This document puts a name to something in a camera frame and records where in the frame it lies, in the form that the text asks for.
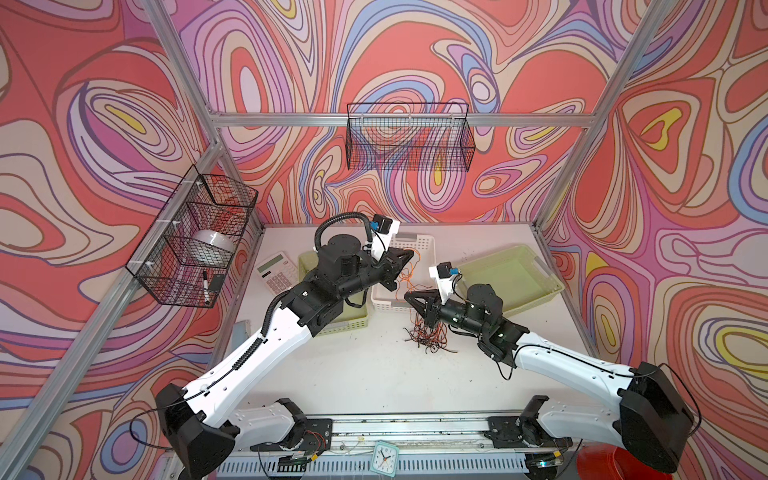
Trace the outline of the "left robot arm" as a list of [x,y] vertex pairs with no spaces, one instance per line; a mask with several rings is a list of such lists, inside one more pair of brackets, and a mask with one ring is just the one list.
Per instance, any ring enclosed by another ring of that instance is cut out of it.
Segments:
[[291,401],[252,409],[241,420],[237,407],[270,370],[332,323],[353,296],[375,285],[397,290],[414,256],[391,244],[400,225],[360,212],[321,223],[314,235],[317,266],[271,300],[260,331],[199,378],[185,386],[170,383],[155,395],[153,411],[167,450],[182,463],[181,478],[206,478],[241,447],[301,443],[305,416]]

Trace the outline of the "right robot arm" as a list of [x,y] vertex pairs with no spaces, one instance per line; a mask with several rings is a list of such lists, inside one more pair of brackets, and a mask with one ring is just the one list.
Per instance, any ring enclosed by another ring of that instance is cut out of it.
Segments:
[[678,470],[698,425],[669,378],[670,368],[610,363],[557,345],[507,319],[488,284],[471,286],[463,302],[437,289],[408,292],[405,300],[427,326],[445,324],[473,337],[496,365],[546,376],[599,403],[557,406],[541,398],[534,403],[535,432],[614,445],[656,471]]

